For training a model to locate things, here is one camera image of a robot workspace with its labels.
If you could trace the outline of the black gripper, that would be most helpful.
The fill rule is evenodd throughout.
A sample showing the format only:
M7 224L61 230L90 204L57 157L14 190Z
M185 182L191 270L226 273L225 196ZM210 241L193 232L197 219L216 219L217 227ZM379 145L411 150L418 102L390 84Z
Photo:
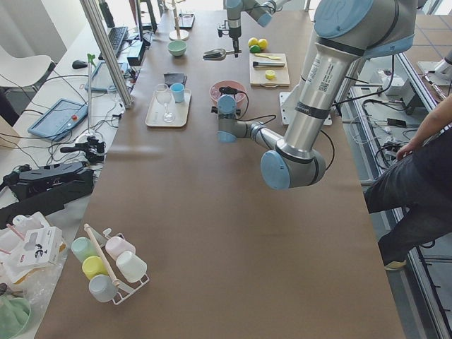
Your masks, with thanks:
M239 38L242 35L242 26L240 20L224 20L217 26L218 37L229 36L232 39L234 57L239 56Z
M235 110L235 114L239 117L241 115L241 109L238 108L238 104L239 101L242 100L244 98L244 92L242 90L239 90L237 88L233 88L231 86L220 86L219 91L221 92L221 96L219 97L219 99L223 96L223 95L229 95L232 96L236 102L236 110Z

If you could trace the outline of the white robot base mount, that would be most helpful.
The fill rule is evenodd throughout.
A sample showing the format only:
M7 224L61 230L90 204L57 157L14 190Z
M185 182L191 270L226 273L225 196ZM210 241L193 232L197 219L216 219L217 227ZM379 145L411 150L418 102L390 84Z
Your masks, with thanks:
M281 122L284 126L289 126L295 117L297 112L304 112L308 115L311 114L311 110L316 109L315 107L307 107L299 104L299 95L292 97L291 92L280 92L279 93L279 103L280 103L280 116Z

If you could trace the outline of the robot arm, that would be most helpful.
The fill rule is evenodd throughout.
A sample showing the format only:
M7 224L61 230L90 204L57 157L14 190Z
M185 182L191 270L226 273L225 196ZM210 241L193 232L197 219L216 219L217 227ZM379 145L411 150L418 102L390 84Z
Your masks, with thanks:
M223 35L232 39L232 52L235 58L239 56L239 38L242 36L242 13L248 14L261 27L266 27L273 15L280 11L289 0L264 1L263 3L255 0L227 0L225 9L227 18L218 25L218 37Z
M333 107L352 63L398 54L411 48L416 1L321 1L302 79L287 101L292 113L284 136L258 121L240 121L231 95L218 101L218 140L250 138L267 148L261 174L272 189L309 186L326 171L313 145Z

